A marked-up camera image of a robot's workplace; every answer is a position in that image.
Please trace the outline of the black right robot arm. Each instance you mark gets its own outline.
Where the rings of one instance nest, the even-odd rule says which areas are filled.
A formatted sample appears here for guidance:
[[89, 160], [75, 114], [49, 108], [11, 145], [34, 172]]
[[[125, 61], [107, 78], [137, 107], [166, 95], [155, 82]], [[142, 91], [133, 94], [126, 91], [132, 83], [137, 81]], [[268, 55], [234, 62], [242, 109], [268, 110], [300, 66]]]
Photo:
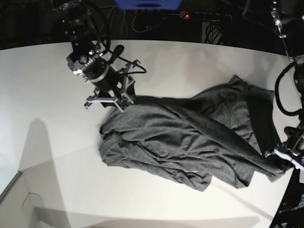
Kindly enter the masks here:
[[135, 102], [135, 80], [132, 69], [140, 74], [146, 69], [139, 60], [129, 61], [121, 56], [123, 45], [111, 50], [110, 28], [103, 12], [87, 0], [53, 0], [52, 8], [64, 13], [64, 33], [69, 37], [72, 53], [66, 58], [75, 76], [91, 83], [94, 94], [86, 99], [88, 108], [98, 103], [113, 106], [123, 112]]

